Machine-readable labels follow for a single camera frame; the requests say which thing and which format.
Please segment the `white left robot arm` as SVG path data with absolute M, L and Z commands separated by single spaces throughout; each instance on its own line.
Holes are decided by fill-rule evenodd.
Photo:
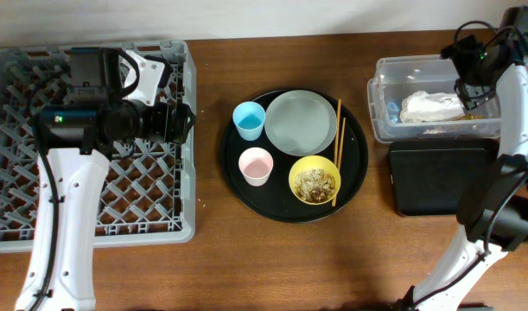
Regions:
M 195 115 L 156 99 L 171 74 L 161 57 L 72 48 L 71 81 L 30 109 L 40 192 L 28 276 L 17 310 L 93 310 L 92 256 L 99 198 L 117 141 L 184 144 Z

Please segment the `food scraps rice and peanuts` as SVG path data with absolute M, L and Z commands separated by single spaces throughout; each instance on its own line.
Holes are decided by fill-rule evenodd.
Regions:
M 333 197 L 334 177 L 321 168 L 308 168 L 294 179 L 295 194 L 308 203 L 323 203 Z

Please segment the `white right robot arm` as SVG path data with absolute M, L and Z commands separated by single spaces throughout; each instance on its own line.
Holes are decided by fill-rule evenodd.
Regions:
M 528 244 L 528 6 L 507 9 L 485 43 L 456 36 L 441 57 L 455 65 L 467 110 L 499 101 L 499 154 L 460 198 L 458 229 L 440 262 L 395 310 L 456 310 L 495 263 Z

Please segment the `pink plastic cup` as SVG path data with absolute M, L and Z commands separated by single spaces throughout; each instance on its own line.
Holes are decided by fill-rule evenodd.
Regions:
M 259 147 L 246 149 L 239 157 L 239 170 L 246 182 L 253 187 L 263 186 L 273 167 L 271 154 Z

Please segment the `white paper napkin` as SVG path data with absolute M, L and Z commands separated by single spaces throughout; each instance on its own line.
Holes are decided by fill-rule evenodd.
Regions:
M 400 120 L 404 124 L 452 121 L 465 116 L 455 93 L 417 91 L 402 101 Z

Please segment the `yellow plastic bowl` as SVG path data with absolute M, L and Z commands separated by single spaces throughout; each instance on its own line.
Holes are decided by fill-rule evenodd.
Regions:
M 320 155 L 299 159 L 289 172 L 289 187 L 302 203 L 328 203 L 340 191 L 341 178 L 337 166 Z

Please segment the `light blue plastic cup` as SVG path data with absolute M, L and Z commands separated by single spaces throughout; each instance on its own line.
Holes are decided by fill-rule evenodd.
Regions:
M 240 134 L 246 141 L 257 140 L 264 128 L 265 109 L 256 102 L 244 102 L 239 104 L 233 111 L 232 121 Z

